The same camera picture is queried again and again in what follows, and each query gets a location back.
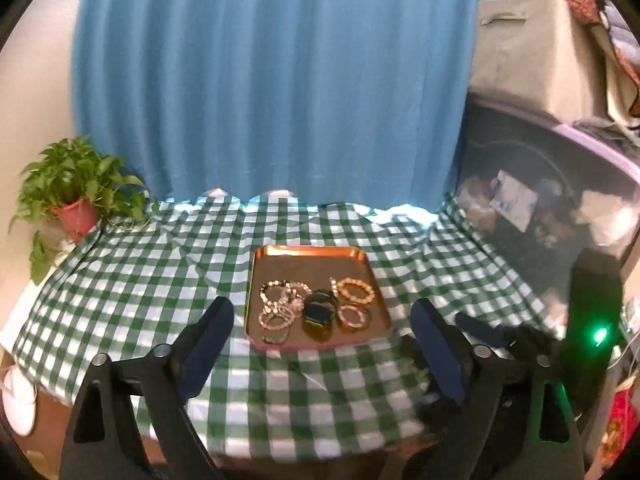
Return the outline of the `black smartwatch green trim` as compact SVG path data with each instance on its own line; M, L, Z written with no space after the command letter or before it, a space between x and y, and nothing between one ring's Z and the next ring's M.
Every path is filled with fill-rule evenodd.
M328 341L332 335L337 306L338 301L330 290L314 290L303 303L304 332L315 341Z

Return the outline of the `red embroidered cushion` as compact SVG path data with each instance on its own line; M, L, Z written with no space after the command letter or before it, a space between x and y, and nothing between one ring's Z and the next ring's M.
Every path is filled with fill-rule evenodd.
M639 415L632 403L634 390L615 393L614 402L601 442L602 468L611 468L622 454L639 425Z

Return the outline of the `white shoe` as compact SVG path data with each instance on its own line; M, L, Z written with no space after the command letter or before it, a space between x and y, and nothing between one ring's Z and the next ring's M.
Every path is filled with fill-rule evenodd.
M17 366L8 367L1 379L1 402L11 429L29 436L35 428L37 389Z

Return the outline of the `clear storage bin purple lid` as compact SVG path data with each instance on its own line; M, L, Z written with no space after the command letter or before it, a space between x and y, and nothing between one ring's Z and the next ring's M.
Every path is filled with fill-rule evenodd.
M639 167L547 113L471 93L456 197L469 222L549 306L586 248L629 278L639 261Z

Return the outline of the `green checkered tablecloth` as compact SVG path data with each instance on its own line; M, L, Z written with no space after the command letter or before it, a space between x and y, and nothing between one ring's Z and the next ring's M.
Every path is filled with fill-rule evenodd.
M12 352L39 387L75 400L91 359L144 356L171 342L219 296L243 314L250 259L266 245L355 246L368 256L390 336L354 348L255 350L241 326L188 405L210 452L325 460L420 434L427 379L403 356L409 310L432 300L452 318L552 330L544 303L484 242L453 198L435 222L351 204L217 198L165 206L143 228L91 233L44 283Z

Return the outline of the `copper pink tray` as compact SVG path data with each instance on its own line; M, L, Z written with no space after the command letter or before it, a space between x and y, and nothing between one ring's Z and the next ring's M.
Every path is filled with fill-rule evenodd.
M268 245L254 253L244 316L254 348L354 346L386 336L391 327L363 250Z

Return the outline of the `potted green plant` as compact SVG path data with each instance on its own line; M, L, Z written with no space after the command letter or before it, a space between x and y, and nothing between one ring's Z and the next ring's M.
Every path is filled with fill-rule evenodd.
M124 160L100 153L86 136L49 144L21 177L9 226L56 223L74 244L102 222L142 224L156 207L145 183L125 171Z

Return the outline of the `beige fabric storage box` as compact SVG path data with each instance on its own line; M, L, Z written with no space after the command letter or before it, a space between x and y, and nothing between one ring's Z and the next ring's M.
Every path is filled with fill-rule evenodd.
M606 114L603 55L566 0L482 0L469 90L560 122Z

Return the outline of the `blue curtain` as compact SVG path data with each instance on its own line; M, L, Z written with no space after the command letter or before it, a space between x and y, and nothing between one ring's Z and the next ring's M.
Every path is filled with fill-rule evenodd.
M77 130L158 197L435 209L480 0L81 0Z

